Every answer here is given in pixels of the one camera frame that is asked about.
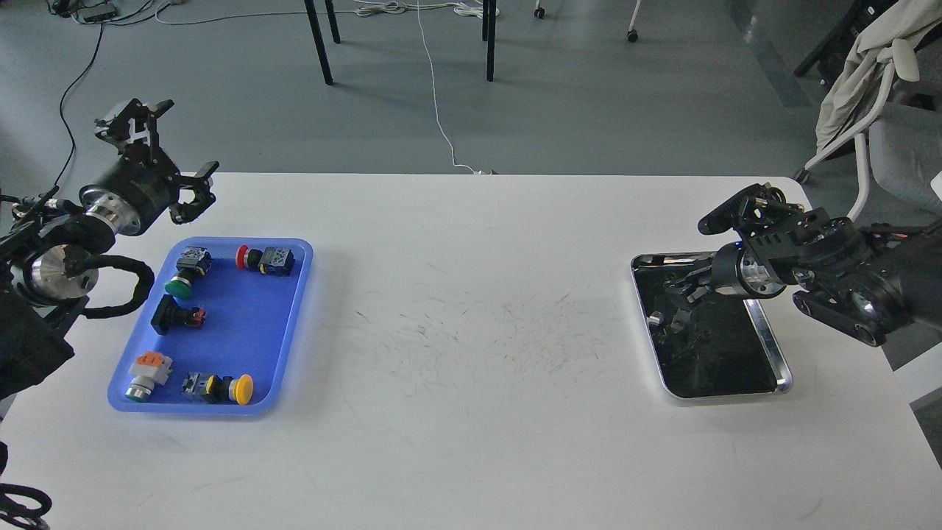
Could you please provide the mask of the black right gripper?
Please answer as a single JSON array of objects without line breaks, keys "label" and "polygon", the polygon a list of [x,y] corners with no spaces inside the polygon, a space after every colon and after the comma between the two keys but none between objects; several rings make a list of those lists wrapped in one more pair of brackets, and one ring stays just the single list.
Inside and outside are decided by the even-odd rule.
[{"label": "black right gripper", "polygon": [[655,297],[647,325],[657,332],[682,332],[690,327],[693,310],[710,293],[737,299],[774,298],[786,289],[740,242],[726,244],[716,254],[697,255],[669,275]]}]

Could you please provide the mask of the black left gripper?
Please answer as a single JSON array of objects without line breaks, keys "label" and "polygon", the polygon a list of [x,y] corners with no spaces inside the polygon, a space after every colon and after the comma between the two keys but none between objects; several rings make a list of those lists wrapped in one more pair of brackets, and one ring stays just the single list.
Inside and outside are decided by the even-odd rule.
[{"label": "black left gripper", "polygon": [[[118,214],[121,235],[144,234],[167,209],[174,224],[190,224],[215,204],[212,175],[221,164],[206,162],[186,177],[160,147],[156,121],[172,107],[171,99],[144,104],[134,98],[95,121],[95,137],[117,148],[120,158],[81,188],[79,198],[84,208],[103,205]],[[192,200],[180,202],[180,191],[191,192]]]}]

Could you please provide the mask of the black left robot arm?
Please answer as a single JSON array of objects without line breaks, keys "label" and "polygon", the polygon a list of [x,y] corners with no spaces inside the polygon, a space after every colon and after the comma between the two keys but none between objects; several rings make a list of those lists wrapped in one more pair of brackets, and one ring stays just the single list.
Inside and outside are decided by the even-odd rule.
[{"label": "black left robot arm", "polygon": [[[79,317],[110,319],[146,301],[152,269],[128,256],[112,255],[120,235],[144,234],[162,213],[189,224],[214,204],[210,161],[186,177],[160,146],[157,121],[174,101],[145,104],[131,99],[96,121],[95,135],[117,148],[118,157],[97,181],[81,188],[77,202],[46,194],[14,198],[13,226],[2,238],[1,392],[17,395],[47,379],[73,358],[66,334]],[[91,289],[103,268],[137,276],[129,301],[91,308]]]}]

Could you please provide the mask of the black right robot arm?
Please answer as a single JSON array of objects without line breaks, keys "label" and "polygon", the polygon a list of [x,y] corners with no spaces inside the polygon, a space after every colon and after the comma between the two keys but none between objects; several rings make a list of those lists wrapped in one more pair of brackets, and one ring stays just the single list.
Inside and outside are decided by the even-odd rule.
[{"label": "black right robot arm", "polygon": [[704,235],[728,230],[739,239],[663,282],[647,317],[655,342],[691,339],[693,312],[711,295],[764,300],[788,286],[801,314],[872,347],[913,323],[940,328],[939,222],[858,228],[756,183],[698,222]]}]

